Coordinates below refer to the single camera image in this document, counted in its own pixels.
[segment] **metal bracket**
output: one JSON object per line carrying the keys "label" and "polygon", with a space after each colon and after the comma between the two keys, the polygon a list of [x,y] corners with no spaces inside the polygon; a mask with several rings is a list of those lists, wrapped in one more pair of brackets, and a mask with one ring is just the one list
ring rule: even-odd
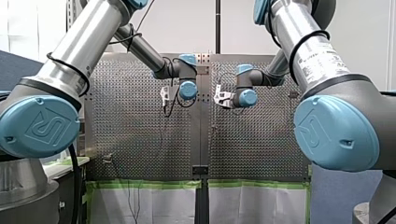
{"label": "metal bracket", "polygon": [[216,93],[213,99],[215,100],[216,105],[220,105],[225,108],[234,109],[235,106],[233,105],[233,97],[235,93],[228,92],[228,91],[221,91],[221,85],[216,85]]}
{"label": "metal bracket", "polygon": [[193,175],[208,175],[209,167],[207,165],[196,165],[192,166]]}
{"label": "metal bracket", "polygon": [[171,100],[175,99],[177,90],[178,90],[179,85],[174,85],[174,86],[164,86],[161,88],[161,98],[163,99],[163,107],[166,106],[166,104]]}

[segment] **black cable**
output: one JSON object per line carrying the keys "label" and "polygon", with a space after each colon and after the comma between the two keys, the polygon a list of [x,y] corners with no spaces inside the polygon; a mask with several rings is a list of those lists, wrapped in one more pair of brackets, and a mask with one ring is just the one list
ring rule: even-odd
{"label": "black cable", "polygon": [[273,28],[273,24],[272,24],[272,16],[273,16],[273,13],[272,13],[272,0],[268,0],[267,3],[268,3],[268,5],[267,5],[268,6],[268,28],[270,30],[270,35],[271,35],[272,39],[274,40],[274,43],[278,47],[282,48],[282,46],[280,46],[279,42],[275,38],[275,34],[274,34],[274,28]]}
{"label": "black cable", "polygon": [[396,92],[395,91],[381,91],[380,93],[382,95],[386,95],[386,96],[396,96]]}
{"label": "black cable", "polygon": [[296,44],[296,46],[294,46],[293,50],[291,51],[291,55],[290,55],[290,59],[289,59],[289,71],[290,71],[291,78],[293,78],[293,81],[297,85],[298,85],[298,83],[297,83],[296,76],[294,75],[294,68],[293,68],[294,58],[295,58],[300,46],[302,46],[303,43],[305,43],[305,41],[307,41],[309,38],[316,36],[316,35],[325,35],[327,37],[327,39],[330,40],[330,34],[327,31],[316,30],[316,31],[304,36],[303,38],[301,38],[301,40]]}
{"label": "black cable", "polygon": [[71,224],[78,223],[78,210],[81,202],[81,171],[78,166],[78,159],[75,148],[72,145],[69,147],[70,158],[73,166],[73,177],[74,177],[74,199],[73,199],[73,214]]}
{"label": "black cable", "polygon": [[172,112],[173,112],[173,109],[175,107],[175,103],[176,103],[176,100],[177,100],[176,98],[177,98],[177,95],[178,95],[178,90],[179,90],[179,88],[177,88],[177,92],[176,92],[175,98],[173,100],[173,103],[171,105],[171,110],[169,111],[169,114],[166,114],[166,106],[163,108],[163,113],[165,114],[166,118],[170,118],[171,115],[172,115]]}
{"label": "black cable", "polygon": [[388,221],[390,221],[394,216],[396,215],[396,207],[390,210],[381,220],[378,222],[378,224],[386,224]]}
{"label": "black cable", "polygon": [[119,44],[119,43],[122,43],[122,42],[125,42],[125,41],[128,41],[128,40],[132,40],[135,36],[138,36],[138,35],[142,36],[142,34],[136,33],[136,34],[128,36],[128,37],[126,37],[126,38],[124,38],[122,40],[110,42],[110,43],[108,43],[108,45]]}
{"label": "black cable", "polygon": [[53,58],[51,54],[52,54],[52,52],[50,52],[50,53],[47,54],[47,58],[48,58],[48,59],[50,59],[51,61],[53,61],[53,62],[55,62],[55,63],[59,63],[59,64],[61,64],[61,65],[64,65],[64,66],[66,66],[66,67],[72,69],[73,71],[75,71],[75,72],[85,81],[85,91],[83,91],[83,92],[79,95],[79,97],[81,97],[81,96],[87,94],[87,92],[90,90],[90,86],[91,86],[90,80],[89,80],[81,71],[79,71],[78,68],[76,68],[75,66],[73,66],[73,65],[71,65],[71,64],[69,64],[69,63],[66,63],[66,62],[64,62],[64,61],[62,61],[62,60]]}
{"label": "black cable", "polygon": [[149,10],[151,9],[152,4],[154,4],[154,2],[155,2],[155,0],[152,0],[152,2],[149,4],[148,10],[146,11],[146,13],[145,13],[145,15],[143,16],[142,20],[139,22],[139,25],[137,26],[136,31],[139,31],[140,26],[142,25],[142,23],[143,23],[143,21],[145,20],[146,16],[149,14]]}
{"label": "black cable", "polygon": [[9,95],[10,95],[10,92],[0,93],[0,102],[5,101]]}
{"label": "black cable", "polygon": [[178,103],[181,107],[183,107],[183,108],[190,108],[190,107],[192,107],[192,106],[195,104],[195,102],[196,102],[196,97],[192,99],[192,103],[190,103],[189,105],[183,105],[183,104],[180,102],[180,100],[178,99],[178,96],[176,97],[176,99],[177,99],[177,103]]}
{"label": "black cable", "polygon": [[233,109],[231,110],[231,112],[232,112],[234,115],[236,115],[236,116],[241,116],[241,115],[244,113],[244,111],[245,111],[245,108],[241,109],[239,113],[235,113],[235,112],[233,111]]}
{"label": "black cable", "polygon": [[172,63],[172,60],[168,57],[163,57],[166,61],[168,61],[167,63],[165,62],[166,69],[168,70],[168,74],[169,77],[171,78],[171,87],[173,87],[173,81],[174,81],[174,74],[175,74],[175,67]]}

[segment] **vertical metal pole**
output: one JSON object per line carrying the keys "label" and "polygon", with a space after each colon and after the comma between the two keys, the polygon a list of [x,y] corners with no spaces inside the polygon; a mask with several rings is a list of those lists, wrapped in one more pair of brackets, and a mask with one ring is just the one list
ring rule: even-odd
{"label": "vertical metal pole", "polygon": [[220,18],[221,18],[221,0],[216,0],[216,54],[220,54],[220,42],[221,42]]}

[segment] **light blue joint cap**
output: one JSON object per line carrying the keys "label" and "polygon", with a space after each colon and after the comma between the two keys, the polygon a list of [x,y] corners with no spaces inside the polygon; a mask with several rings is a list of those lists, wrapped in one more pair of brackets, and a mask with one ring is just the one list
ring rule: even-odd
{"label": "light blue joint cap", "polygon": [[19,158],[46,158],[67,149],[79,132],[77,110],[56,96],[34,96],[0,117],[0,148]]}
{"label": "light blue joint cap", "polygon": [[183,100],[192,100],[197,95],[197,86],[191,81],[181,83],[178,93]]}
{"label": "light blue joint cap", "polygon": [[192,66],[197,65],[197,59],[195,58],[195,54],[180,54],[178,58]]}
{"label": "light blue joint cap", "polygon": [[254,90],[244,90],[239,95],[239,104],[242,107],[250,107],[257,104],[257,94]]}
{"label": "light blue joint cap", "polygon": [[254,3],[253,20],[257,25],[264,25],[268,1],[272,0],[256,0]]}
{"label": "light blue joint cap", "polygon": [[379,142],[370,121],[353,105],[334,96],[304,100],[294,114],[294,134],[305,156],[330,170],[371,169]]}
{"label": "light blue joint cap", "polygon": [[246,73],[246,72],[248,72],[250,70],[253,70],[253,65],[251,65],[249,63],[239,64],[236,67],[236,70],[237,70],[237,74],[236,75],[239,76],[239,75],[241,75],[243,73]]}
{"label": "light blue joint cap", "polygon": [[136,9],[142,9],[148,4],[149,0],[128,0],[128,2],[132,5],[132,7]]}

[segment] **blue panel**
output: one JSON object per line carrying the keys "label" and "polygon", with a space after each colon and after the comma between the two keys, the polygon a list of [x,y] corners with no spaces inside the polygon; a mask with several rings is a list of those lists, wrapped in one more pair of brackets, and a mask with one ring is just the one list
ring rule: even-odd
{"label": "blue panel", "polygon": [[382,171],[348,173],[312,166],[311,223],[351,224],[353,208],[370,202]]}
{"label": "blue panel", "polygon": [[180,97],[183,100],[191,100],[191,99],[195,98],[197,92],[198,92],[197,86],[195,85],[195,83],[193,83],[191,81],[185,81],[185,82],[181,83],[180,89],[178,91],[178,93],[180,94]]}
{"label": "blue panel", "polygon": [[20,158],[45,158],[67,149],[79,131],[78,112],[56,96],[35,96],[0,117],[0,148]]}
{"label": "blue panel", "polygon": [[253,14],[254,23],[258,25],[264,25],[265,12],[267,11],[268,8],[268,1],[271,0],[256,0],[256,2],[254,3],[254,14]]}
{"label": "blue panel", "polygon": [[128,2],[136,9],[142,9],[148,4],[149,0],[128,0]]}
{"label": "blue panel", "polygon": [[254,90],[244,90],[239,95],[239,104],[242,107],[250,107],[257,104],[257,94]]}
{"label": "blue panel", "polygon": [[239,76],[239,75],[241,75],[241,74],[243,74],[243,73],[246,73],[246,72],[248,72],[248,71],[253,70],[253,65],[251,65],[251,64],[249,64],[249,63],[239,64],[239,65],[236,67],[236,70],[237,70],[236,75]]}
{"label": "blue panel", "polygon": [[178,58],[186,63],[189,63],[192,66],[197,65],[197,59],[195,58],[195,54],[180,54]]}
{"label": "blue panel", "polygon": [[379,143],[369,120],[353,105],[333,96],[312,96],[294,114],[294,133],[305,156],[329,170],[372,168]]}

